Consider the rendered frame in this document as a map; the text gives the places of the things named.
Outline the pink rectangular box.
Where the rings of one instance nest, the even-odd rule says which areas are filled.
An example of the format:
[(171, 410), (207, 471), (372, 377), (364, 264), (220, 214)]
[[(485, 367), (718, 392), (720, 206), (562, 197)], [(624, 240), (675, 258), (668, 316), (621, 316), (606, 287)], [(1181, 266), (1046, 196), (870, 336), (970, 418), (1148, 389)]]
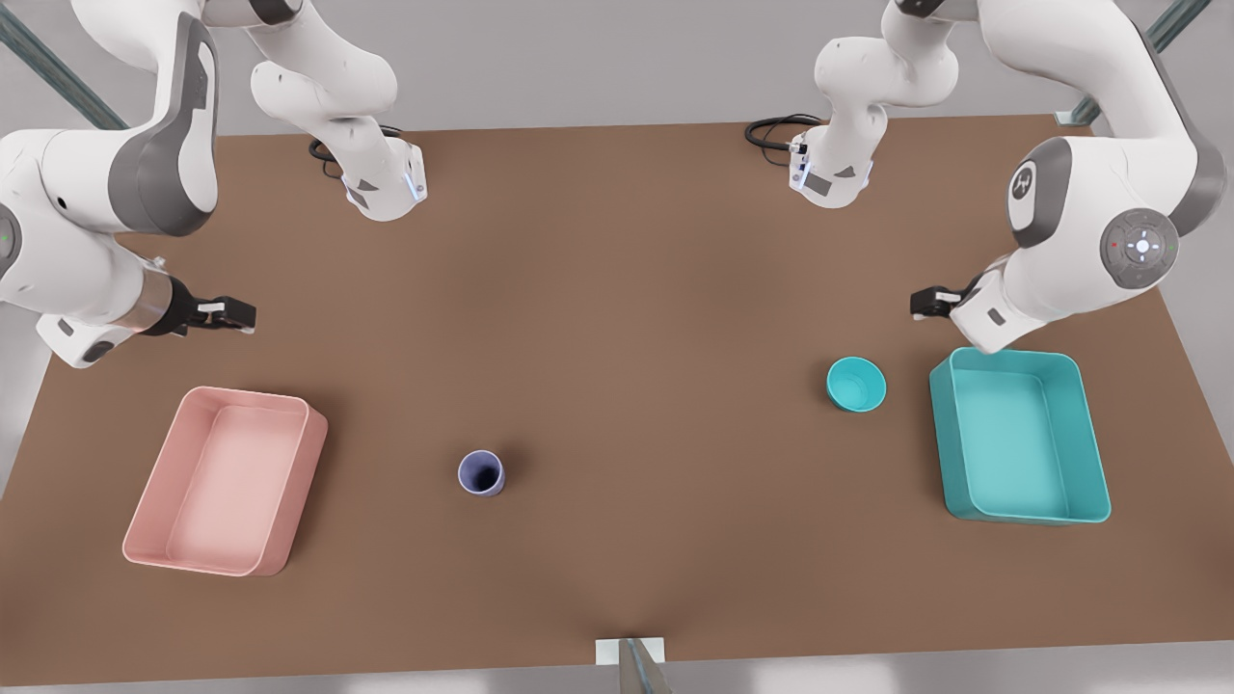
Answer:
[(123, 558), (218, 575), (283, 571), (327, 432), (301, 398), (194, 387), (151, 469)]

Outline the teal rectangular box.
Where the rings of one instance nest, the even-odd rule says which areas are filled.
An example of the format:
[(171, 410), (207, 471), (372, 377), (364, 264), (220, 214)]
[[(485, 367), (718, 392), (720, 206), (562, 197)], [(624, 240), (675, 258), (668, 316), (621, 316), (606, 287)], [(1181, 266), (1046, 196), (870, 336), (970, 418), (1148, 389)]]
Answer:
[(1102, 524), (1111, 493), (1070, 356), (972, 347), (930, 369), (945, 506), (953, 517), (1009, 524)]

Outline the silver frame post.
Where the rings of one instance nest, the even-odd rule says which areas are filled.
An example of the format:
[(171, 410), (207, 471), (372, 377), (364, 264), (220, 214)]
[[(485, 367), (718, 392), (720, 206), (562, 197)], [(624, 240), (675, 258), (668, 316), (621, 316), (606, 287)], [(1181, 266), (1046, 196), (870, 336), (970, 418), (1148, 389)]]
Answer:
[(598, 666), (617, 666), (619, 694), (674, 694), (661, 664), (666, 662), (661, 637), (624, 637), (595, 641)]
[(1169, 130), (1169, 119), (1185, 121), (1186, 111), (1169, 84), (1160, 53), (1213, 1), (1169, 0), (1145, 31), (1113, 7), (1111, 26), (1095, 30), (1093, 67), (1080, 67), (1076, 77), (1062, 79), (1086, 96), (1071, 110), (1055, 114), (1058, 126), (1088, 126), (1106, 115), (1116, 136), (1151, 137), (1156, 130)]
[(93, 88), (89, 88), (75, 70), (65, 65), (65, 62), (2, 2), (0, 2), (0, 43), (5, 44), (23, 65), (30, 67), (77, 114), (84, 116), (88, 123), (93, 123), (93, 127), (128, 128), (128, 123), (123, 122), (123, 119), (120, 119), (97, 93), (93, 93)]

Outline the purple cup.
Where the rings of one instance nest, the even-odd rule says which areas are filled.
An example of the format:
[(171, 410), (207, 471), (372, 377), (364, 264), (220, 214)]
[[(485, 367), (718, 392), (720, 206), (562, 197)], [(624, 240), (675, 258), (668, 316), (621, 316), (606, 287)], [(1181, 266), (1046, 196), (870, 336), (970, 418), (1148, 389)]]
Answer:
[(505, 488), (505, 466), (491, 451), (471, 451), (460, 461), (457, 478), (464, 491), (494, 496)]

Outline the teal bowl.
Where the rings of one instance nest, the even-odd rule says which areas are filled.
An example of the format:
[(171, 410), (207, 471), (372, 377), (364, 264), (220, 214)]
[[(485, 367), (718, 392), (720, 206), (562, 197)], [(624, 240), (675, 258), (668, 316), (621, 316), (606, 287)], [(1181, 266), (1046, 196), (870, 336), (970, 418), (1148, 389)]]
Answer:
[(826, 391), (843, 412), (872, 412), (882, 405), (888, 384), (872, 361), (850, 356), (833, 361), (826, 375)]

